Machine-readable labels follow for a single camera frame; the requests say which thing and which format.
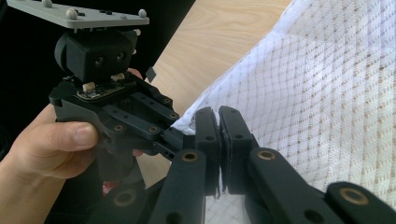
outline hole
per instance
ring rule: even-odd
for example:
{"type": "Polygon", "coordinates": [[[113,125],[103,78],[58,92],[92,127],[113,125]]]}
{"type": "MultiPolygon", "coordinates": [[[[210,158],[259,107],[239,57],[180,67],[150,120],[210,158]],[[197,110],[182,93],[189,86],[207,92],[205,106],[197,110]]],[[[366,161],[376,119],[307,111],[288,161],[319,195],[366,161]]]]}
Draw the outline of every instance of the hole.
{"type": "Polygon", "coordinates": [[[98,57],[96,60],[95,60],[95,66],[96,67],[102,67],[102,65],[105,63],[105,57],[104,56],[101,56],[101,57],[98,57]]]}
{"type": "Polygon", "coordinates": [[[122,131],[123,130],[123,126],[122,125],[116,125],[116,126],[114,126],[114,130],[115,131],[117,131],[117,132],[120,132],[120,131],[122,131]]]}
{"type": "Polygon", "coordinates": [[[323,216],[314,210],[306,210],[304,215],[311,223],[324,223],[323,216]]]}
{"type": "Polygon", "coordinates": [[[155,133],[155,132],[157,132],[157,128],[156,127],[151,127],[151,128],[149,128],[149,131],[151,133],[155,133]]]}
{"type": "Polygon", "coordinates": [[[114,198],[114,204],[118,207],[125,207],[133,203],[135,199],[136,191],[133,189],[127,189],[116,195],[114,198]]]}
{"type": "Polygon", "coordinates": [[[257,156],[265,161],[271,161],[275,159],[275,154],[270,151],[260,151],[257,156]]]}
{"type": "Polygon", "coordinates": [[[180,224],[183,216],[179,213],[170,213],[166,216],[166,224],[180,224]]]}
{"type": "Polygon", "coordinates": [[[341,188],[340,194],[345,200],[349,201],[350,203],[354,203],[357,205],[366,205],[369,203],[369,199],[367,198],[367,196],[357,189],[341,188]]]}
{"type": "Polygon", "coordinates": [[[194,152],[186,152],[183,154],[181,159],[183,161],[196,161],[198,160],[198,155],[194,152]]]}
{"type": "Polygon", "coordinates": [[[126,53],[121,51],[118,55],[117,55],[117,62],[121,62],[122,60],[125,59],[126,53]]]}

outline metal mounting plate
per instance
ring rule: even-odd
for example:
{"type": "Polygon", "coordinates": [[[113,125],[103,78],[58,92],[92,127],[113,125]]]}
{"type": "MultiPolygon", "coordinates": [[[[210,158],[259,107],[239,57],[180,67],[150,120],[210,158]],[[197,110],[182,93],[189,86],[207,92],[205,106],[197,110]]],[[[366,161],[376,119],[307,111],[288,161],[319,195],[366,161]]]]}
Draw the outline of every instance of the metal mounting plate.
{"type": "Polygon", "coordinates": [[[111,15],[101,13],[98,9],[85,7],[71,7],[59,4],[52,4],[51,7],[44,7],[42,2],[31,0],[7,0],[10,7],[26,12],[46,21],[51,21],[69,29],[100,28],[113,26],[147,25],[148,17],[111,12],[111,15]],[[66,10],[73,8],[84,16],[77,16],[75,20],[70,20],[66,16],[66,10]]]}

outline white net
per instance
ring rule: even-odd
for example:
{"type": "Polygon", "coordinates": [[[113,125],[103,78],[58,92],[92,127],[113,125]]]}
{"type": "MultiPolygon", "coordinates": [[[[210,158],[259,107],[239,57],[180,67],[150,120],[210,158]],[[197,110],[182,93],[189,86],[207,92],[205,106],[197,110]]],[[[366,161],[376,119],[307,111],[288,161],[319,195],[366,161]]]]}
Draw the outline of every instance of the white net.
{"type": "MultiPolygon", "coordinates": [[[[308,184],[356,183],[396,208],[395,45],[393,0],[295,0],[174,126],[194,133],[197,109],[234,107],[308,184]]],[[[206,216],[224,205],[242,206],[206,216]]]]}

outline wooden table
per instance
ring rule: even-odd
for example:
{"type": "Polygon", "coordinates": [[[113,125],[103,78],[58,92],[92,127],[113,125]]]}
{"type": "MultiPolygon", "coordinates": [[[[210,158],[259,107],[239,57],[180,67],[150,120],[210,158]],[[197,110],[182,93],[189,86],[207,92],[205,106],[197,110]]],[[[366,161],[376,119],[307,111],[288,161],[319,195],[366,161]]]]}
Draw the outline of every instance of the wooden table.
{"type": "MultiPolygon", "coordinates": [[[[290,0],[197,0],[154,70],[152,84],[174,100],[180,115],[215,79],[275,25],[290,0]]],[[[139,158],[148,185],[166,176],[169,161],[139,158]]]]}

